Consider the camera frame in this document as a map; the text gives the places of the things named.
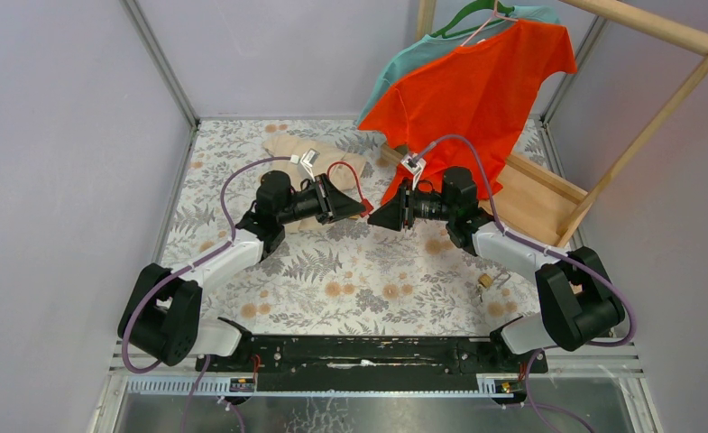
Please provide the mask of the red cable lock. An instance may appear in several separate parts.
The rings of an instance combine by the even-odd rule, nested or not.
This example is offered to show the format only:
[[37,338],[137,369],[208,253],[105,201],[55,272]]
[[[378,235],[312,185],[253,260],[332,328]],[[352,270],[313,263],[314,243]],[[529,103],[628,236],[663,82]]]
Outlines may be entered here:
[[360,218],[369,216],[373,211],[373,206],[363,193],[360,170],[356,165],[349,161],[334,161],[326,169],[326,175],[336,188],[342,191],[354,190],[356,193],[355,198],[363,206],[363,211],[358,216]]

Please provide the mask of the brass padlock with keys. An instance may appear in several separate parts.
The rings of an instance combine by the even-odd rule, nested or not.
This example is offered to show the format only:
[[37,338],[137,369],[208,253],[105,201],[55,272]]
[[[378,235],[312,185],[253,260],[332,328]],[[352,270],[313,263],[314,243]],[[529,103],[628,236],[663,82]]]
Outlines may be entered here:
[[483,302],[484,296],[489,290],[501,287],[509,279],[510,279],[510,275],[508,273],[500,274],[500,275],[497,275],[496,277],[492,277],[488,273],[483,273],[477,279],[476,295],[477,295],[478,300],[480,302]]

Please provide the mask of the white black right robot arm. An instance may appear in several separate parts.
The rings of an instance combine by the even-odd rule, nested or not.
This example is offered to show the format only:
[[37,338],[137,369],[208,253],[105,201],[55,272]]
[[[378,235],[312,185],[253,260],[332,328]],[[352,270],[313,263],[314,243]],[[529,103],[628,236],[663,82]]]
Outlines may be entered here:
[[443,221],[452,243],[472,256],[502,264],[537,289],[539,312],[492,332],[490,363],[509,372],[524,354],[557,346],[574,351],[607,333],[626,318],[619,297],[597,253],[550,248],[504,227],[480,207],[477,185],[466,168],[452,167],[438,192],[404,180],[396,195],[367,218],[372,226],[409,229],[418,219]]

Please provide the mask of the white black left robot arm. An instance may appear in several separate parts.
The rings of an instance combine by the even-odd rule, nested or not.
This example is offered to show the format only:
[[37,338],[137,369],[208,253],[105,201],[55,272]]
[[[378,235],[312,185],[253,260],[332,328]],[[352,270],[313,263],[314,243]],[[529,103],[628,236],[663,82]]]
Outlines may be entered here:
[[370,209],[336,188],[326,174],[294,189],[286,172],[265,173],[253,206],[234,227],[233,239],[177,270],[151,263],[140,271],[117,329],[125,367],[143,373],[130,360],[129,349],[135,347],[155,365],[174,366],[189,355],[215,355],[228,370],[243,369],[252,350],[243,341],[246,332],[228,319],[202,319],[207,293],[273,254],[285,239],[286,224],[307,218],[330,224],[363,217]]

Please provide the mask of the beige folded cloth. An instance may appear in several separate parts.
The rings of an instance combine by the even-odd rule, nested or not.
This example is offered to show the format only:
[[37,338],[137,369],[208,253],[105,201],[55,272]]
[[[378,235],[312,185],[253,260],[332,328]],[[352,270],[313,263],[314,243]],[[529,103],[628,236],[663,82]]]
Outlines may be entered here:
[[[315,149],[320,153],[314,165],[315,174],[326,173],[326,169],[334,161],[349,161],[360,170],[360,180],[363,178],[363,169],[366,159],[362,155],[345,152],[330,143],[300,138],[290,134],[275,134],[266,139],[262,147],[273,157],[301,156],[307,150]],[[286,172],[290,177],[291,186],[295,190],[300,189],[300,182],[305,179],[298,165],[289,161],[274,161],[271,165],[271,170]],[[323,226],[319,224],[314,217],[285,225],[287,234],[295,234],[302,231],[316,231],[321,228],[323,228]]]

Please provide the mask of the floral patterned table mat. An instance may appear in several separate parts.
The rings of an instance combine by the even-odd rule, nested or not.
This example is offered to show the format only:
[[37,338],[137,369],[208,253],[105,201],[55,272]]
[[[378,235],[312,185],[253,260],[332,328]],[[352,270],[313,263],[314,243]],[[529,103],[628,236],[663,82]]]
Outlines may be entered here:
[[[263,142],[275,134],[330,143],[361,154],[363,192],[378,203],[393,168],[382,136],[350,120],[209,120],[199,127],[162,265],[224,241],[268,170]],[[477,279],[508,273],[483,302]],[[204,318],[229,318],[255,333],[484,336],[538,311],[536,288],[500,264],[455,248],[439,222],[396,233],[349,219],[287,234],[264,262],[207,294]]]

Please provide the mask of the orange t-shirt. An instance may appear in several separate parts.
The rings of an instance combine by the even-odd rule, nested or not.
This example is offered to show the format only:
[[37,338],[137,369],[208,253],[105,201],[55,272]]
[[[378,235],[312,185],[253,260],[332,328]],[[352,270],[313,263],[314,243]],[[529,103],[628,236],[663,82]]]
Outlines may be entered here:
[[428,152],[423,179],[440,185],[446,169],[466,167],[493,192],[541,84],[577,71],[563,25],[518,20],[485,41],[470,42],[391,85],[359,124],[392,147]]

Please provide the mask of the wooden clothes rack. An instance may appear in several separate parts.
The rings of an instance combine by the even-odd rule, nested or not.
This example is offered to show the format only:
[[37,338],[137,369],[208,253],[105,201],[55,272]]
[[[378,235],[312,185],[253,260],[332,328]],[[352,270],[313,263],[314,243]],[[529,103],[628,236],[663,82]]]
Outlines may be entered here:
[[708,1],[577,1],[593,14],[544,124],[553,172],[511,156],[489,211],[539,241],[708,244]]

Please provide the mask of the teal t-shirt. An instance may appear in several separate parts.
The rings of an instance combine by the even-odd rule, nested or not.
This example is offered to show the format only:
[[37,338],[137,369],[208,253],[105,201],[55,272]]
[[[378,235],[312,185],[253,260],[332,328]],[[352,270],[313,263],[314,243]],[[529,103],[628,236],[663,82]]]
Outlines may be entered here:
[[[493,1],[472,1],[464,6],[446,26],[438,31],[424,35],[420,40],[396,54],[384,67],[375,81],[373,90],[364,105],[364,108],[354,122],[359,125],[378,101],[387,93],[391,85],[404,78],[412,71],[426,66],[428,63],[445,57],[455,48],[459,47],[468,37],[475,32],[477,27],[472,27],[460,32],[449,33],[457,24],[472,13],[493,9]],[[538,23],[560,24],[556,11],[546,5],[514,5],[505,6],[498,4],[497,11],[510,19],[523,19]]]

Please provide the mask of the pink clothes hanger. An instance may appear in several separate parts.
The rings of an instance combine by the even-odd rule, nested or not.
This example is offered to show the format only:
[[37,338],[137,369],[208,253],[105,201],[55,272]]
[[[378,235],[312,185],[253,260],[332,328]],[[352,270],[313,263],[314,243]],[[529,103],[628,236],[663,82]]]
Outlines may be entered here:
[[504,5],[501,1],[483,1],[483,9],[489,9],[490,16],[464,38],[460,47],[487,41],[490,37],[498,36],[509,30],[517,22],[517,18],[514,16],[514,5]]

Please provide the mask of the green clothes hanger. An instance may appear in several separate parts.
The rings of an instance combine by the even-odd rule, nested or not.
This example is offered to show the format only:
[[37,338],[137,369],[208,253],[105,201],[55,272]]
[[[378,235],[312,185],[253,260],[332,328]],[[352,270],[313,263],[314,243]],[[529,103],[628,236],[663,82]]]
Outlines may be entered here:
[[441,27],[437,31],[432,32],[430,36],[432,38],[448,39],[450,37],[461,36],[471,32],[475,32],[479,28],[482,28],[482,26],[477,25],[475,27],[456,32],[454,32],[453,29],[471,14],[481,11],[490,12],[487,24],[492,25],[504,21],[507,18],[511,18],[512,13],[515,11],[515,7],[503,5],[500,1],[472,1],[469,4],[463,6],[447,25]]

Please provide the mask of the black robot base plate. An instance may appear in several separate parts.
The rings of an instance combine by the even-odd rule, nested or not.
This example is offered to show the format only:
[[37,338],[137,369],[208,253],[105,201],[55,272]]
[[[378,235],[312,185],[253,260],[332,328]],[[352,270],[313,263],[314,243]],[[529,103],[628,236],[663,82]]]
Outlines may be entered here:
[[500,374],[518,380],[547,373],[544,355],[514,355],[497,338],[477,336],[303,336],[254,334],[245,328],[230,355],[198,360],[197,371],[246,373],[375,371],[419,377]]

